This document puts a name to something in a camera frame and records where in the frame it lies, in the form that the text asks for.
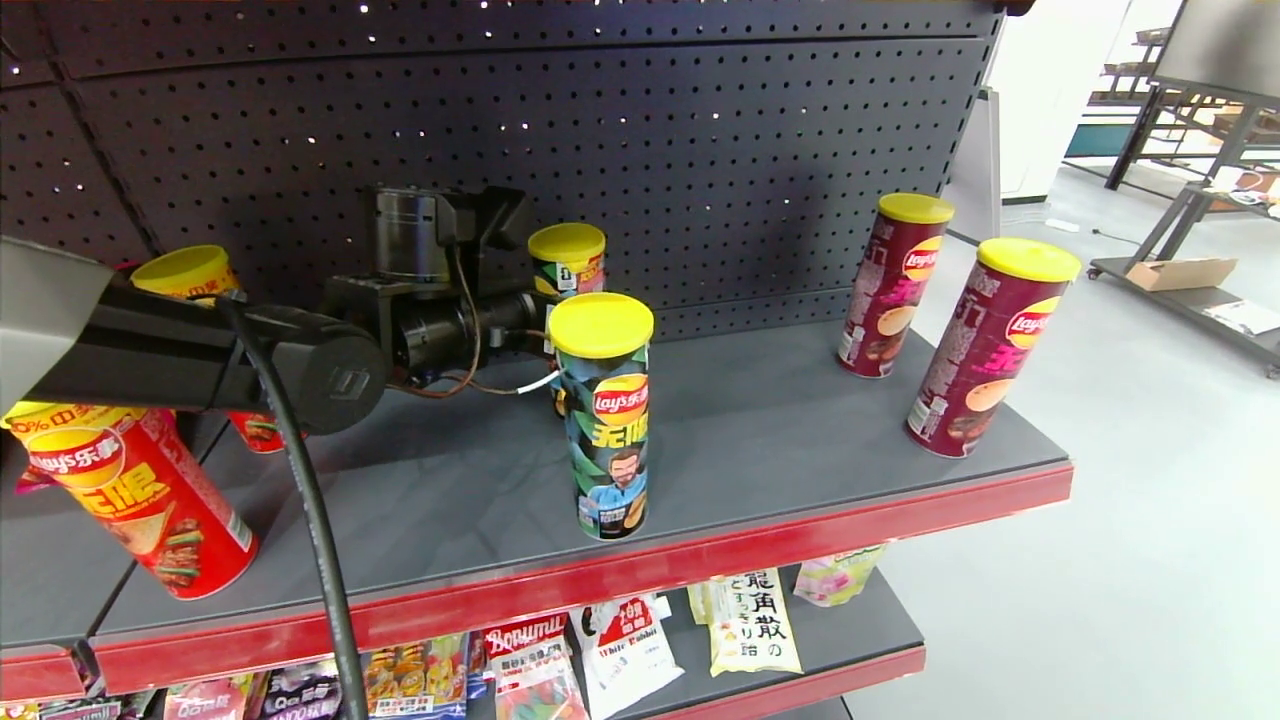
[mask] pegboard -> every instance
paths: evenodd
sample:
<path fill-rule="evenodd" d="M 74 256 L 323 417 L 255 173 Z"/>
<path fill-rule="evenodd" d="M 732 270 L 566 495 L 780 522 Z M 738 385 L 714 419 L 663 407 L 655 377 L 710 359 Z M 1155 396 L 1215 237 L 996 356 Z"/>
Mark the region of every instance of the pegboard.
<path fill-rule="evenodd" d="M 0 94 L 0 229 L 113 266 L 151 258 L 56 86 Z"/>
<path fill-rule="evenodd" d="M 876 197 L 941 190 L 1002 18 L 980 0 L 45 13 L 160 245 L 227 246 L 255 297 L 311 305 L 369 268 L 366 184 L 509 184 L 540 223 L 604 228 L 609 286 L 668 337 L 844 313 Z"/>

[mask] cartoon man illustration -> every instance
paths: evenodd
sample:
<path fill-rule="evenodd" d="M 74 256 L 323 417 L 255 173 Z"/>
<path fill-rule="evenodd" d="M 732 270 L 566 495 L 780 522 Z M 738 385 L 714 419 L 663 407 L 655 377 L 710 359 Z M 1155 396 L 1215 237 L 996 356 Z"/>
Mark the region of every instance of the cartoon man illustration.
<path fill-rule="evenodd" d="M 588 492 L 588 501 L 602 524 L 621 520 L 622 509 L 639 497 L 645 488 L 644 477 L 640 475 L 640 450 L 636 447 L 625 447 L 616 452 L 609 459 L 608 471 L 613 483 L 596 486 Z M 609 518 L 611 510 L 620 515 Z"/>

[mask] potato chip can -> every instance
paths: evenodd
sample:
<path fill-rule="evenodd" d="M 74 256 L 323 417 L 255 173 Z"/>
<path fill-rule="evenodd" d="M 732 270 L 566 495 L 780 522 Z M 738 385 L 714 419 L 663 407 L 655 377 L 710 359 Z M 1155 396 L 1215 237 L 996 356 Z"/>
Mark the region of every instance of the potato chip can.
<path fill-rule="evenodd" d="M 586 223 L 561 223 L 529 236 L 529 255 L 534 259 L 534 290 L 554 300 L 604 290 L 604 232 Z M 548 306 L 543 323 L 548 333 L 543 352 L 554 357 L 549 337 Z M 548 386 L 556 414 L 564 416 L 564 386 L 556 378 Z"/>
<path fill-rule="evenodd" d="M 241 290 L 227 251 L 216 245 L 193 245 L 161 255 L 134 270 L 129 282 L 140 290 L 169 297 L 224 295 Z M 212 305 L 209 299 L 197 302 Z M 228 411 L 227 419 L 253 452 L 284 450 L 284 438 L 270 415 Z"/>
<path fill-rule="evenodd" d="M 164 410 L 19 402 L 0 424 L 174 597 L 214 594 L 257 553 Z"/>
<path fill-rule="evenodd" d="M 648 514 L 653 325 L 644 302 L 614 292 L 570 297 L 550 313 L 577 521 L 596 539 L 625 538 Z"/>
<path fill-rule="evenodd" d="M 893 370 L 952 215 L 954 205 L 928 195 L 879 199 L 836 351 L 846 370 L 864 378 Z"/>
<path fill-rule="evenodd" d="M 969 455 L 1079 273 L 1074 255 L 1034 240 L 979 245 L 906 418 L 908 434 L 937 455 Z"/>

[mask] yellow plastic cap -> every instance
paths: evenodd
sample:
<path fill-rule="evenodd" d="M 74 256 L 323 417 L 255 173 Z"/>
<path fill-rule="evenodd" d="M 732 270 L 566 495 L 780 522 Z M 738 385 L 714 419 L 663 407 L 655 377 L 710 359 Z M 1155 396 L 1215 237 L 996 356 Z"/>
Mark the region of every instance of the yellow plastic cap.
<path fill-rule="evenodd" d="M 1042 283 L 1064 283 L 1080 274 L 1080 260 L 1047 242 L 993 237 L 978 246 L 978 261 L 1006 275 Z"/>
<path fill-rule="evenodd" d="M 879 199 L 878 206 L 886 218 L 919 225 L 950 223 L 956 214 L 956 206 L 946 200 L 915 192 L 891 192 Z"/>
<path fill-rule="evenodd" d="M 172 287 L 191 287 L 207 282 L 230 265 L 227 251 L 218 245 L 192 245 L 174 250 L 142 265 L 129 282 L 146 291 L 164 293 Z"/>
<path fill-rule="evenodd" d="M 590 260 L 604 252 L 604 233 L 586 223 L 561 223 L 529 236 L 529 254 L 548 263 Z"/>
<path fill-rule="evenodd" d="M 547 328 L 552 343 L 575 357 L 621 357 L 653 337 L 653 311 L 626 295 L 589 292 L 553 307 Z"/>
<path fill-rule="evenodd" d="M 29 400 L 19 400 L 9 409 L 4 416 L 0 416 L 0 428 L 9 429 L 9 420 L 15 420 L 23 415 L 35 415 L 36 413 L 44 413 L 50 407 L 54 407 L 54 402 L 32 402 Z"/>

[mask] gray floor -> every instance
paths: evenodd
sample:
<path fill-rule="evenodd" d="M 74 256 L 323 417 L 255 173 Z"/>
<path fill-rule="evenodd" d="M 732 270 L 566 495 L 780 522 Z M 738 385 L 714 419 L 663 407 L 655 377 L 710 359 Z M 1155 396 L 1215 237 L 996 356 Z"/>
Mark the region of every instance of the gray floor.
<path fill-rule="evenodd" d="M 1082 259 L 1166 205 L 1059 173 L 1006 234 Z M 1082 225 L 1065 233 L 1046 217 Z M 1280 224 L 1215 218 L 1185 256 L 1280 310 Z M 937 341 L 973 261 L 945 246 L 914 328 Z M 1076 461 L 1065 505 L 915 538 L 882 568 L 924 632 L 923 674 L 846 696 L 858 720 L 1280 717 L 1280 382 L 1179 318 L 1080 279 L 1010 402 Z"/>

